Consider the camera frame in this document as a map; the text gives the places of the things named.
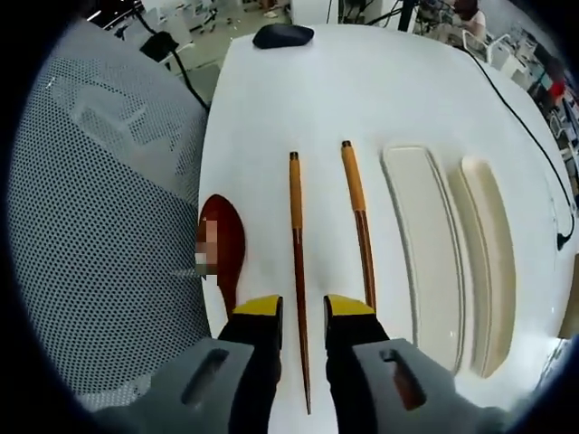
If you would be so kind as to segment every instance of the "wooden chopstick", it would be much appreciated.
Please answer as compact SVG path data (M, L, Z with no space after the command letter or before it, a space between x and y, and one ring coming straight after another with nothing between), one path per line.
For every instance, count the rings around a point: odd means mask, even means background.
M306 393L306 408L311 414L309 389L308 357L308 320L306 317L306 289L304 279L304 250L302 245L303 220L301 215L301 181L299 176L299 156L289 154L289 207L291 211L291 234L293 237L293 260L296 276L296 299L298 300L299 351L301 353L301 372Z
M362 272L364 274L365 302L376 311L374 264L372 261L368 220L365 216L364 191L362 190L362 182L360 181L360 173L356 163L356 154L354 154L354 148L349 140L342 142L342 162L346 170L347 186L350 190L350 200L352 201L352 209L356 218L356 230L358 232Z

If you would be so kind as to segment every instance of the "floor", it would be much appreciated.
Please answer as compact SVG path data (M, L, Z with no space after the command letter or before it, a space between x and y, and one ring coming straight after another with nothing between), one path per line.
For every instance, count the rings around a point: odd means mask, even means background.
M277 17L266 18L263 11L255 5L247 6L247 12L234 6L220 10L212 32L192 32L194 54L184 61L184 65L191 84L205 101L210 102L213 99L225 55L233 39L256 33L266 24L290 22L281 9L275 13Z

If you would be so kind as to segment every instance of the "black cable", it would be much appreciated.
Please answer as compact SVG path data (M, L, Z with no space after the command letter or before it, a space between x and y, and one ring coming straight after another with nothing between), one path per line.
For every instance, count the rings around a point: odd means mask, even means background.
M347 14L344 16L344 20L343 20L343 21L350 19L350 14L352 14L352 11L353 11L353 10L354 10L354 6L353 6L353 5L350 5L350 10L347 11Z
M374 0L370 0L368 3L364 2L364 6L360 7L358 9L358 13L356 14L356 18L354 19L354 23L358 22L358 18L360 17L360 15L366 10L366 8L371 5L374 2Z
M388 24L390 23L390 18L392 18L394 16L393 12L394 9L396 8L396 5L398 5L400 3L400 0L396 0L394 2L394 4L392 5L392 7L390 8L390 16L388 16L388 19L386 20L386 24L384 24L382 27L386 28L388 27Z
M495 83L493 83L492 79L489 77L489 75L487 74L487 72L485 71L485 69L482 67L482 65L479 63L479 61L477 60L476 57L474 57L474 55L469 52L468 50L465 49L465 52L472 58L472 60L474 60L474 62L477 64L477 66L479 67L479 69L482 71L482 73L484 74L484 76L487 78L487 80L490 83L490 86L492 87L493 90L495 90L495 92L497 93L498 97L500 98L500 100L502 101L502 103L505 105L505 107L507 107L507 109L513 114L513 116L518 120L518 122L521 124L521 126L523 126L523 128L525 129L525 131L531 136L531 138L535 141L535 144L538 146L538 148L541 150L541 153L543 154L543 156L545 157L545 160L549 163L549 165L551 166L551 170L553 171L553 173L555 174L557 181L559 182L559 186L561 187L561 192L563 193L563 196L565 197L565 201L567 202L567 206L569 207L569 212L571 213L571 230L569 231L568 235L564 235L561 232L557 233L557 249L560 250L563 248L563 246L566 245L566 243L571 239L571 236L573 235L573 232L575 230L575 217L574 217L574 212L573 212L573 207L571 206L571 201L569 201L569 197L567 196L567 191L565 189L565 186L563 185L563 181L561 181L561 176L559 176L559 173L556 171L555 169L555 165L553 165L553 162L551 161L551 159L549 158L549 156L547 155L545 149L541 146L541 144L539 143L539 141L536 139L535 135L531 132L531 130L527 127L527 125L525 124L525 122L523 122L523 119L520 118L520 116L517 114L517 112L510 107L510 105L507 103L507 101L504 99L504 97L501 95L500 91L498 91L497 86L495 86Z
M374 24L384 20L385 18L391 18L393 16L398 15L401 12L402 12L402 7L396 9L395 11L389 12L388 14L384 14L382 16L379 16L378 18L375 18L374 20L369 21L368 23L366 23L364 25L374 25Z
M327 6L327 19L326 24L329 24L329 11L332 8L332 0L329 0L329 5Z
M145 19L143 18L143 16L141 15L141 13L137 10L137 8L135 6L133 6L133 14L135 14L137 19L141 22L141 24L143 24L143 27L145 27L145 29L149 33L151 33L153 35L157 34L157 32L154 31L148 25L148 23L145 21ZM183 74L183 80L185 81L186 87L193 94L195 99L197 99L199 104L201 104L201 107L203 107L206 111L209 111L209 106L207 106L207 104L205 103L205 101L203 101L201 96L195 91L195 89L193 89L193 86L191 85L191 81L189 81L189 77L187 77L187 74L185 72L185 66L183 66L183 62L181 61L181 58L179 57L179 55L177 54L177 52L175 51L175 49L173 47L169 47L169 51L171 52L171 54L173 54L173 57L175 57L177 65L178 65L179 69L181 70L181 73Z

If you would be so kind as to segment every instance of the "wooden spoon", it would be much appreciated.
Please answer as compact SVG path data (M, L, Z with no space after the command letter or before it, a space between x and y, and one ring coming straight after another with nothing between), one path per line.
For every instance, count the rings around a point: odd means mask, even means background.
M202 252L209 253L211 249L213 249L211 251L215 249L212 242L214 234L213 237L210 237L209 245L202 244L207 243L208 229L209 232L215 231L215 225L217 263L206 264L206 274L217 275L217 286L223 296L227 317L231 319L233 310L237 306L237 282L245 258L245 231L243 230L242 219L233 205L219 194L214 194L207 199L201 210L197 230L197 246Z

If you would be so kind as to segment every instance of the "office chair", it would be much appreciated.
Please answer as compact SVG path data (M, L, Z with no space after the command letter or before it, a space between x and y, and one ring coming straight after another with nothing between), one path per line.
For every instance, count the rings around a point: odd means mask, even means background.
M206 120L163 65L84 20L33 85L9 173L11 256L39 342L90 410L133 401L210 333L187 272Z

